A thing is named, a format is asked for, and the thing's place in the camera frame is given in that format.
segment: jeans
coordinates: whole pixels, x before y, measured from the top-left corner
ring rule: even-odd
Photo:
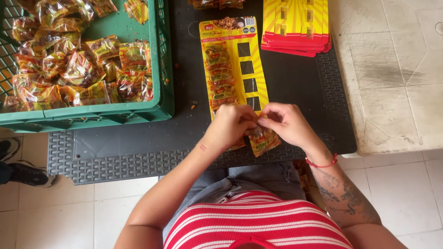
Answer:
[[[6,184],[11,177],[12,169],[5,162],[0,161],[0,185]]]
[[[299,174],[292,161],[265,163],[203,172],[192,185],[182,204],[163,230],[166,240],[177,217],[190,205],[215,203],[241,191],[262,190],[282,200],[306,200]]]

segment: shoe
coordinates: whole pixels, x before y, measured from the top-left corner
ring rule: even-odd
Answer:
[[[6,162],[11,159],[20,149],[20,142],[14,138],[0,140],[0,161]]]
[[[55,175],[48,175],[44,169],[36,168],[30,162],[19,160],[8,164],[13,172],[9,181],[24,183],[35,187],[50,187],[55,181]]]

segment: black table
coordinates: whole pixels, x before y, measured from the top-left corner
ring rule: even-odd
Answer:
[[[263,4],[247,1],[244,9],[194,10],[186,1],[170,1],[175,115],[167,121],[51,132],[48,171],[71,177],[74,184],[164,175],[203,136],[211,122],[198,23],[225,16],[255,16]],[[261,25],[258,35],[261,37]],[[357,150],[336,53],[315,58],[260,50],[270,101],[297,104],[328,148],[338,154]],[[255,158],[247,146],[225,152],[209,169],[302,159],[303,151],[283,142]]]

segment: striped top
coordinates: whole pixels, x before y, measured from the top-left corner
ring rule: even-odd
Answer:
[[[165,249],[352,249],[340,228],[316,205],[247,191],[222,204],[189,206],[172,226]]]

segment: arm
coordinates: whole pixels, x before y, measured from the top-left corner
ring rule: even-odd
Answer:
[[[273,129],[286,142],[301,147],[307,158],[318,166],[332,164],[334,157],[312,130],[296,105],[269,103],[260,119],[262,126]],[[382,224],[368,199],[336,163],[312,167],[315,180],[334,222],[357,249],[404,247]]]
[[[189,155],[154,185],[130,214],[114,249],[163,247],[162,232],[196,179],[247,128],[256,127],[249,105],[222,105]]]

